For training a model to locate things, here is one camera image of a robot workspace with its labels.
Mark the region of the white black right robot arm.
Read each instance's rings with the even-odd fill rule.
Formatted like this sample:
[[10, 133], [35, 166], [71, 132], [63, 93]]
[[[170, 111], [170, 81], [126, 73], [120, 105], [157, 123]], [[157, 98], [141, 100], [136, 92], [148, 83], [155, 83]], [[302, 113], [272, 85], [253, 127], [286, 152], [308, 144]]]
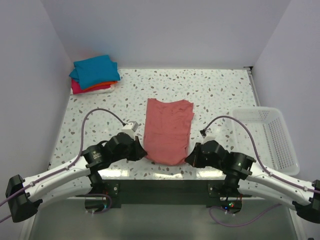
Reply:
[[320, 182], [296, 179], [260, 165], [253, 157], [229, 152], [215, 140], [196, 143], [185, 162], [194, 168], [212, 167], [225, 178], [214, 187], [222, 197], [250, 195], [270, 199], [311, 223], [320, 222]]

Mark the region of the dusty red t shirt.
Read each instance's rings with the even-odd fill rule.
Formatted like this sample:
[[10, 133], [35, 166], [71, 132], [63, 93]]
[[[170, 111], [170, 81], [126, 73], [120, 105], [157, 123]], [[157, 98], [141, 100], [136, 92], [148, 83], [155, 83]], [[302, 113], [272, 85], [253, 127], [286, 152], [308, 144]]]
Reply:
[[177, 166], [188, 156], [194, 104], [187, 100], [147, 100], [143, 148], [157, 164]]

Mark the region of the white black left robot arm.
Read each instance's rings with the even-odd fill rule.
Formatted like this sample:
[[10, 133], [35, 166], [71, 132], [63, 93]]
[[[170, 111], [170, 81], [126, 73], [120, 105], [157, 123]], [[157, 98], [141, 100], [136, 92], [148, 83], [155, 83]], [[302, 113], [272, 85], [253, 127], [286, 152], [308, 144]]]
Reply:
[[19, 223], [32, 217], [43, 202], [44, 194], [69, 181], [91, 176], [119, 160], [135, 162], [146, 155], [138, 137], [132, 138], [120, 132], [108, 141], [89, 146], [76, 158], [59, 167], [29, 178], [15, 175], [9, 179], [5, 192], [11, 219]]

